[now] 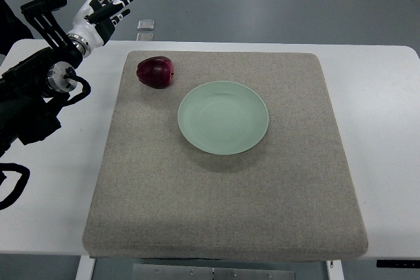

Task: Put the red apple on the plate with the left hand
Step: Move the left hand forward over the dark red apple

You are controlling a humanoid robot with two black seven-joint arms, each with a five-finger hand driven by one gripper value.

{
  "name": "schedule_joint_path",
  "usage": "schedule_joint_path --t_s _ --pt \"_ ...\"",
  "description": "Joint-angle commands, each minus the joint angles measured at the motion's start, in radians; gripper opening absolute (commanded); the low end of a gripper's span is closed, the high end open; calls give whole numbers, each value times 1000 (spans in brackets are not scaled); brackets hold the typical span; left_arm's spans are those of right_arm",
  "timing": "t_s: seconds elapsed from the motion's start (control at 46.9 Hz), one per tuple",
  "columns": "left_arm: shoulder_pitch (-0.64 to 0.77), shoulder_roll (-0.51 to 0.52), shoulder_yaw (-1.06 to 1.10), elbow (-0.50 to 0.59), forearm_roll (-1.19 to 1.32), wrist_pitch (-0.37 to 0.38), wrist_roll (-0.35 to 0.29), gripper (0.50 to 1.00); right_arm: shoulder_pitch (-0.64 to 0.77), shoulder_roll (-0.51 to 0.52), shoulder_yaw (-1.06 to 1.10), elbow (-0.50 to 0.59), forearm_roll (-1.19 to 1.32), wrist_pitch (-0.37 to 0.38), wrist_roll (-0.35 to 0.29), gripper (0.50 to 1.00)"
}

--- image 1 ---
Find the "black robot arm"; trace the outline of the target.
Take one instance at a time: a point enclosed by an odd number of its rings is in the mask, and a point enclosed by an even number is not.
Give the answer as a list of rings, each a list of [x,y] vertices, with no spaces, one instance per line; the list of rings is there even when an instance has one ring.
[[[83,53],[56,22],[67,0],[34,0],[21,6],[25,19],[49,44],[1,75],[1,153],[15,140],[42,141],[61,127],[57,115],[91,93],[76,74]]]

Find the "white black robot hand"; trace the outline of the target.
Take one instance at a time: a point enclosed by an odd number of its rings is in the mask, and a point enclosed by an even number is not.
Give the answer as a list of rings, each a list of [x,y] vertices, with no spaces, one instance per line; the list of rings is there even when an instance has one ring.
[[[103,47],[116,30],[116,26],[130,13],[134,0],[86,0],[73,18],[68,32],[71,42],[88,57],[96,48]]]

